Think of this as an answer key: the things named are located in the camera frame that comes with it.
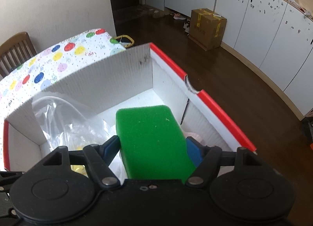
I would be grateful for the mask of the yellow sponge cloth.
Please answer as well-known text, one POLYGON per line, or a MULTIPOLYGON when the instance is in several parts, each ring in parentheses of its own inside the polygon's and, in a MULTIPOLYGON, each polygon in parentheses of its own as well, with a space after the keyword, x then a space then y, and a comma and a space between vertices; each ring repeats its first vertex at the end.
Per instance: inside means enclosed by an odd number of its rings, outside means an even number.
POLYGON ((79 146, 77 148, 77 151, 74 151, 74 154, 69 155, 71 170, 88 177, 86 169, 85 169, 85 165, 84 165, 83 155, 81 152, 82 149, 83 148, 79 146))

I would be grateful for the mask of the panda print plastic pack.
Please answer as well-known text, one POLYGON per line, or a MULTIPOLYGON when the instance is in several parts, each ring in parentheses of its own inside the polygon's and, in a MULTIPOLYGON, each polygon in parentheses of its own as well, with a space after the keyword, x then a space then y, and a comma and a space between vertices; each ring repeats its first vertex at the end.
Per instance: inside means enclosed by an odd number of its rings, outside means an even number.
POLYGON ((66 146, 70 151, 103 144, 112 128, 92 109, 58 92, 41 92, 32 99, 32 110, 50 150, 66 146))

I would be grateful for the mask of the green scrub sponge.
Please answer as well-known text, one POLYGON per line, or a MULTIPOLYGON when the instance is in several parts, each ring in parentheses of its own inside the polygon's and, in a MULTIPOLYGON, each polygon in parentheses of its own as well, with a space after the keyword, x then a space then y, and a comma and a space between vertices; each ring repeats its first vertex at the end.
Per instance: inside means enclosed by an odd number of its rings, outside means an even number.
POLYGON ((186 139, 165 105, 124 108, 116 112, 116 133, 128 178, 185 182, 196 169, 186 139))

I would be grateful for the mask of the white paper towel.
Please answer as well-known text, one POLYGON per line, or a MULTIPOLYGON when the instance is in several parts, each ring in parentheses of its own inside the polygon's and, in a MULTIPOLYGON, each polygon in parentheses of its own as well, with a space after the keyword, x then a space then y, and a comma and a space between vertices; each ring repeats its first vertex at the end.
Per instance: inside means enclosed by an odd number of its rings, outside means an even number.
POLYGON ((128 178, 125 166, 124 166, 122 158, 121 158, 121 152, 120 151, 113 158, 112 162, 109 165, 109 168, 115 174, 115 176, 118 178, 121 185, 124 183, 125 179, 128 178))

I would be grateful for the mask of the pink mesh bath pouf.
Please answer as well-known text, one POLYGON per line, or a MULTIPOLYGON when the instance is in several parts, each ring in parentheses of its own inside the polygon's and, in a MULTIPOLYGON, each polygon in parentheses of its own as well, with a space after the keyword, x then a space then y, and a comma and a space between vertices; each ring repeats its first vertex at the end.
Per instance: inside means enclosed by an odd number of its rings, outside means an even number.
POLYGON ((198 143, 202 144, 203 146, 206 145, 205 141, 199 134, 183 131, 183 135, 185 136, 185 138, 192 137, 194 140, 196 140, 198 143))

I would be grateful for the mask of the red cardboard shoe box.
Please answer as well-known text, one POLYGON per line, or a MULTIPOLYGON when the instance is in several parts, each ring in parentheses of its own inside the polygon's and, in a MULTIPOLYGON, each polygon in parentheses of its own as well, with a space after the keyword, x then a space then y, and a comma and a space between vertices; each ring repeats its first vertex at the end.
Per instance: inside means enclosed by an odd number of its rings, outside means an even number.
MULTIPOLYGON (((187 74, 153 43, 90 64, 41 92, 65 94, 90 107, 113 135, 119 109, 165 105, 182 131, 199 134, 208 146, 256 150, 224 110, 205 91, 194 90, 187 74)), ((34 97, 1 119, 3 169, 27 171, 51 151, 32 110, 34 97)))

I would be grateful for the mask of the colourful dotted tablecloth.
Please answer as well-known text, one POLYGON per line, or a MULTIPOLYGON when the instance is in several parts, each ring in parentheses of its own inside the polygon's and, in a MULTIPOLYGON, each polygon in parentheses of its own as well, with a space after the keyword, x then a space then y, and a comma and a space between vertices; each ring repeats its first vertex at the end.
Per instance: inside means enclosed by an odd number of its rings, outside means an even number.
POLYGON ((1 119, 64 77, 125 50, 102 28, 82 32, 45 49, 1 80, 1 119))

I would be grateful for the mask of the brown cardboard carton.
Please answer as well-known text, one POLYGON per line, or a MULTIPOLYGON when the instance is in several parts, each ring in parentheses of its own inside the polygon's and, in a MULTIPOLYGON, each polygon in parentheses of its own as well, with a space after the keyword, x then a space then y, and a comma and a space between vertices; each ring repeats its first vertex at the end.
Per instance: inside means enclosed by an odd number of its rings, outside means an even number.
POLYGON ((205 51, 220 47, 227 19, 209 9, 195 9, 191 13, 189 39, 205 51))

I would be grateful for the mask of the brown wooden chair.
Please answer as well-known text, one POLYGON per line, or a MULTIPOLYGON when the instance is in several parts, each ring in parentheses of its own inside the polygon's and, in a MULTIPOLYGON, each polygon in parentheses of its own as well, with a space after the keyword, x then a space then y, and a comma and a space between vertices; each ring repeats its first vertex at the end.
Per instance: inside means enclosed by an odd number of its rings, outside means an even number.
POLYGON ((1 44, 1 78, 37 54, 29 34, 19 32, 1 44))

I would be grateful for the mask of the white cabinet wall unit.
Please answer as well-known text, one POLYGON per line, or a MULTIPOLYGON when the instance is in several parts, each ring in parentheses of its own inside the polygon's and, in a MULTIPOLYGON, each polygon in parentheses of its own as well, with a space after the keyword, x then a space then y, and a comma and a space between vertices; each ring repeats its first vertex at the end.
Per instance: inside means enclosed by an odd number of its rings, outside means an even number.
POLYGON ((164 0, 185 16, 209 9, 226 18, 221 46, 303 119, 312 112, 312 19, 286 0, 164 0))

